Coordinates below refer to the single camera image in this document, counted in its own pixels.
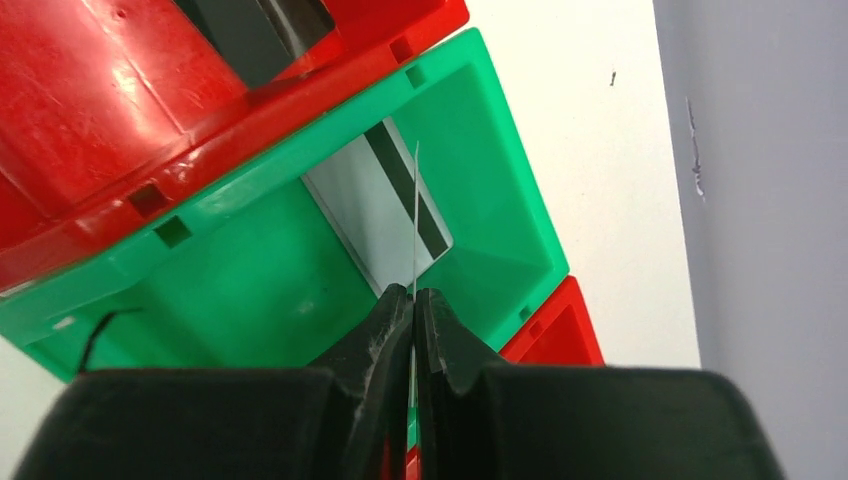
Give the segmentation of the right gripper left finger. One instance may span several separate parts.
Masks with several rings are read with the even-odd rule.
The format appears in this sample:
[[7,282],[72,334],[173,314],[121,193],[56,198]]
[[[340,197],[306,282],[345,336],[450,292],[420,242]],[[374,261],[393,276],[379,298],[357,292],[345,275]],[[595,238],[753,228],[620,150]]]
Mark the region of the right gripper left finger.
[[332,375],[318,465],[329,479],[406,477],[413,301],[389,285],[367,316],[308,366]]

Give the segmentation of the silver credit card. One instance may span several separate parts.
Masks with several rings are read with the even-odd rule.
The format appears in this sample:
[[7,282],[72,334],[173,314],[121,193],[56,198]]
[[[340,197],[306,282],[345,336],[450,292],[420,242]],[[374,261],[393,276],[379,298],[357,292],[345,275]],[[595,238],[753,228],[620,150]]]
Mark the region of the silver credit card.
[[417,282],[419,277],[418,270],[418,237],[419,237],[419,215],[420,215],[420,195],[419,195],[419,152],[420,152],[420,141],[416,141],[415,151],[413,156],[413,166],[412,166],[412,174],[413,174],[413,255],[412,255],[412,283],[411,283],[411,293],[413,302],[417,299]]

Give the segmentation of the red bin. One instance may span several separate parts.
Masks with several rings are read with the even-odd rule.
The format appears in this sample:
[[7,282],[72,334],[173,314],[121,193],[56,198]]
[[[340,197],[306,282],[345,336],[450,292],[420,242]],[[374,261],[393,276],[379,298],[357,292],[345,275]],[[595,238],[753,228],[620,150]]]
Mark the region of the red bin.
[[1,293],[93,257],[396,72],[462,1],[5,1]]
[[604,359],[577,279],[569,275],[500,349],[517,364],[603,366]]

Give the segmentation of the left red bin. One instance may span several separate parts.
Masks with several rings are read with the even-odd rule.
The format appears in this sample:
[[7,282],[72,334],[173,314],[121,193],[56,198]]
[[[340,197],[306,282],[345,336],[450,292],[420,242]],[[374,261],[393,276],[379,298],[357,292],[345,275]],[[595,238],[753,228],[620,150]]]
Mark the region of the left red bin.
[[93,257],[396,72],[462,1],[5,1],[1,293]]

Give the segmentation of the silver card in green bin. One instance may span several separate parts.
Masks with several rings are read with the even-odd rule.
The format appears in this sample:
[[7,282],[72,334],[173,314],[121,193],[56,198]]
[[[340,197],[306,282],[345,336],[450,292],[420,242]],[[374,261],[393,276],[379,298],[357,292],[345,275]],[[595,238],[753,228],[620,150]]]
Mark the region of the silver card in green bin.
[[[302,176],[377,296],[391,284],[411,287],[414,151],[387,117]],[[419,177],[418,279],[454,245],[420,170]]]

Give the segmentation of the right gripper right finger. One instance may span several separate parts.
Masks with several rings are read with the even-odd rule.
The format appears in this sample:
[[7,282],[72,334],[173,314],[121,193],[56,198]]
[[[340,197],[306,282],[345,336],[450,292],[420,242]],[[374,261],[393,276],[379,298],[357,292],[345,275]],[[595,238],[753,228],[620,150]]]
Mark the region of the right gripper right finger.
[[438,289],[417,292],[413,326],[420,477],[482,479],[496,466],[484,370],[505,360]]

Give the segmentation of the green middle bin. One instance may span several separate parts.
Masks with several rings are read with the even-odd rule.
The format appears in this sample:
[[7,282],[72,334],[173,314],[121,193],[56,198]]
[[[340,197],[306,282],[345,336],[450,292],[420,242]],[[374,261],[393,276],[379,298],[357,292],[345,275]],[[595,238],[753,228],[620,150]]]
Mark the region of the green middle bin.
[[500,348],[569,266],[481,32],[466,30],[104,253],[1,302],[1,334],[61,380],[90,365],[308,363],[374,306],[302,180],[390,117],[454,245],[418,279]]

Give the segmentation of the right red bin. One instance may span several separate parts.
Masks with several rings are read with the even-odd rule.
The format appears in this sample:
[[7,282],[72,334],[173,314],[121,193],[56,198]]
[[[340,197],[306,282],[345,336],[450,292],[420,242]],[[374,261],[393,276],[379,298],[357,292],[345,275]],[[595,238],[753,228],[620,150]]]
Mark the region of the right red bin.
[[517,364],[603,366],[604,359],[577,279],[569,275],[500,349]]

